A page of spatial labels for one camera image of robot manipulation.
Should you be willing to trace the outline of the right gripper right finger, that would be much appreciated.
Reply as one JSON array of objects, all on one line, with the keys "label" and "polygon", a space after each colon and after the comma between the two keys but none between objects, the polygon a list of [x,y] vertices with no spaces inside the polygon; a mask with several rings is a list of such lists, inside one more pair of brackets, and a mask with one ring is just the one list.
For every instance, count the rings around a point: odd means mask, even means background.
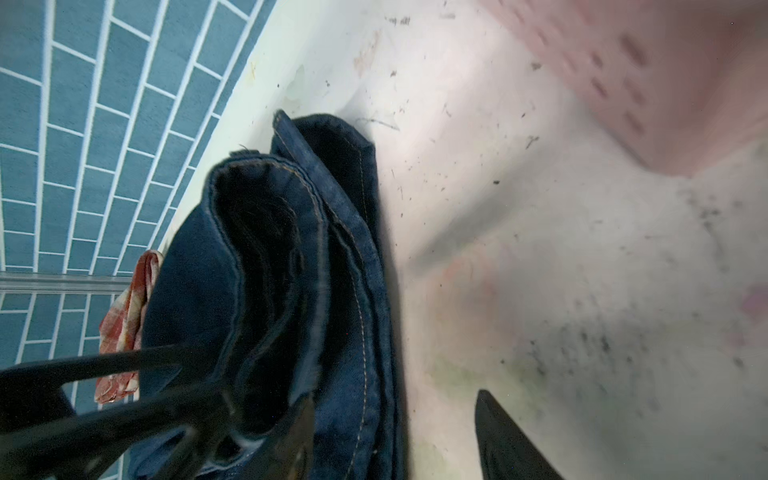
[{"label": "right gripper right finger", "polygon": [[563,480],[488,390],[479,390],[475,433],[484,480]]}]

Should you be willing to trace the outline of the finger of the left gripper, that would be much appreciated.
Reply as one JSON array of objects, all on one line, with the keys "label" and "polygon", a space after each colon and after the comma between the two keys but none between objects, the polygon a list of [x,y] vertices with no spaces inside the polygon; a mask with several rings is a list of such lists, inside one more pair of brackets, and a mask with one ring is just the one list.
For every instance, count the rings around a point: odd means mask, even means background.
[{"label": "finger of the left gripper", "polygon": [[155,479],[191,479],[234,423],[228,392],[184,387],[107,411],[67,416],[1,435],[3,479],[97,479],[134,444],[181,433]]},{"label": "finger of the left gripper", "polygon": [[19,364],[1,372],[1,430],[20,431],[72,417],[65,384],[143,369],[194,366],[195,345],[170,345],[138,351]]}]

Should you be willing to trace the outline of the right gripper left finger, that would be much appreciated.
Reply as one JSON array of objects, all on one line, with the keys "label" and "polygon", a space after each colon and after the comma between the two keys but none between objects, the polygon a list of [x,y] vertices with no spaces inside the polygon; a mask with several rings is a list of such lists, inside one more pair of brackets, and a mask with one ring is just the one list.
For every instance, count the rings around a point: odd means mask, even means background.
[{"label": "right gripper left finger", "polygon": [[315,406],[302,395],[276,424],[266,441],[240,472],[247,480],[302,480],[313,463]]}]

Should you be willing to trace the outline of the red plaid skirt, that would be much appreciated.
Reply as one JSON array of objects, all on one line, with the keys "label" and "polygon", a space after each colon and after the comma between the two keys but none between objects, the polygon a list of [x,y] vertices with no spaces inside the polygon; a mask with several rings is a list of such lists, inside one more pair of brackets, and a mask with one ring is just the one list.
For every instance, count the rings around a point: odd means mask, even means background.
[{"label": "red plaid skirt", "polygon": [[[140,256],[129,287],[112,303],[99,326],[100,354],[141,349],[143,323],[163,260],[156,250]],[[99,405],[114,403],[138,391],[137,371],[109,374],[97,380],[94,401]]]}]

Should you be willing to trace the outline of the blue denim skirt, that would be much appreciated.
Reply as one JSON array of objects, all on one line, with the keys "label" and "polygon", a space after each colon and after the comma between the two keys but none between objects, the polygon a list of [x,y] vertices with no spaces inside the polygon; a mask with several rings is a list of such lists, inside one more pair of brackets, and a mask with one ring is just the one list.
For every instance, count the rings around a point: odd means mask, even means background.
[{"label": "blue denim skirt", "polygon": [[301,396],[314,479],[402,479],[403,418],[378,231],[374,145],[328,115],[277,112],[268,152],[214,166],[164,256],[144,347],[184,367],[139,374],[142,398],[215,377],[243,410],[198,475],[233,479]]}]

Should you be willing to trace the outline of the pink plastic basket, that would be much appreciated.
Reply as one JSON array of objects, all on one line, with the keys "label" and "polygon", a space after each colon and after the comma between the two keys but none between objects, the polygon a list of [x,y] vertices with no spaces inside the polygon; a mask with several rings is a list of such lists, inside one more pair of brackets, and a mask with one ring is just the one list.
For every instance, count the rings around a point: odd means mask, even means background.
[{"label": "pink plastic basket", "polygon": [[763,1],[490,1],[648,170],[690,176],[767,133]]}]

